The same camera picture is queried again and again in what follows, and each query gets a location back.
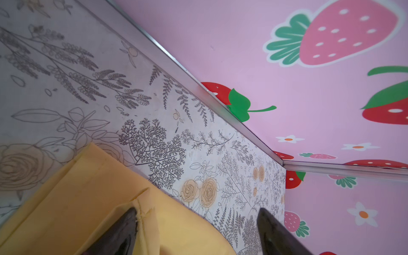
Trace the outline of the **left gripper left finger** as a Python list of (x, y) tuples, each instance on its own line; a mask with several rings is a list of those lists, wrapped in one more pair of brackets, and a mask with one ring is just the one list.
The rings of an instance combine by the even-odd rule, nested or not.
[(131, 255), (137, 236), (137, 210), (127, 210), (83, 255)]

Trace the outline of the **tan yellow skirt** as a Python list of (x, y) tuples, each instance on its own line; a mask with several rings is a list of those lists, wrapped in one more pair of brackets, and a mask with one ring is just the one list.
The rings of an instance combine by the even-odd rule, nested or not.
[(232, 255), (210, 223), (89, 145), (50, 177), (1, 227), (3, 255), (80, 255), (126, 212), (132, 255)]

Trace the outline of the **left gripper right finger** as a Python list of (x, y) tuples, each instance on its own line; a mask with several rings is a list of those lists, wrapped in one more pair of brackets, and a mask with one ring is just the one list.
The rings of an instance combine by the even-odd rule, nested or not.
[(264, 255), (312, 255), (267, 209), (260, 208), (257, 226)]

